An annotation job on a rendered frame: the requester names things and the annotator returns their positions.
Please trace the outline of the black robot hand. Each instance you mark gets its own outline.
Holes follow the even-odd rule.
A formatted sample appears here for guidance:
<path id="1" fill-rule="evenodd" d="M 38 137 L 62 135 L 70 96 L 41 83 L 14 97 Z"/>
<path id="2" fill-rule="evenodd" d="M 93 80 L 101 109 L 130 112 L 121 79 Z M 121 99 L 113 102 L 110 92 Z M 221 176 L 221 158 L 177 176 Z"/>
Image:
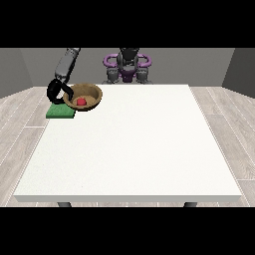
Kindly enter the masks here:
<path id="1" fill-rule="evenodd" d="M 55 105 L 63 104 L 64 99 L 57 98 L 57 95 L 59 94 L 60 90 L 63 90 L 65 93 L 68 94 L 69 100 L 73 98 L 74 91 L 65 83 L 62 83 L 58 79 L 54 79 L 50 82 L 47 88 L 47 97 L 49 101 Z"/>

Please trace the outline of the brown wooden bowl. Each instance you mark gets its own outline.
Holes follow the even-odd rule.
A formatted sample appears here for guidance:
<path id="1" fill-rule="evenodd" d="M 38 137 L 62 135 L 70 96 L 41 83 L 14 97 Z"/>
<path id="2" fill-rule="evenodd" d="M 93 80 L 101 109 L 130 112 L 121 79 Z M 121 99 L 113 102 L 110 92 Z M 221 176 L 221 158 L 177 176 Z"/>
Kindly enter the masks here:
<path id="1" fill-rule="evenodd" d="M 63 94 L 63 100 L 67 106 L 78 112 L 87 112 L 94 109 L 101 101 L 103 97 L 102 90 L 95 84 L 74 84 L 71 86 L 74 94 L 71 100 L 67 93 Z M 78 106 L 77 100 L 84 98 L 86 104 L 84 106 Z"/>

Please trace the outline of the green square pad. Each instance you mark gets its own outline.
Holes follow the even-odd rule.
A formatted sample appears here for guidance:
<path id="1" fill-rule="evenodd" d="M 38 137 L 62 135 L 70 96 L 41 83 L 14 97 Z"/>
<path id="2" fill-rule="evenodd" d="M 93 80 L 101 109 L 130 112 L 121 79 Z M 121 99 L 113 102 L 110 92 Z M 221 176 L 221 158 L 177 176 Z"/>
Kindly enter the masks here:
<path id="1" fill-rule="evenodd" d="M 72 119 L 75 115 L 75 110 L 71 109 L 66 104 L 51 104 L 49 107 L 46 118 L 47 119 Z"/>

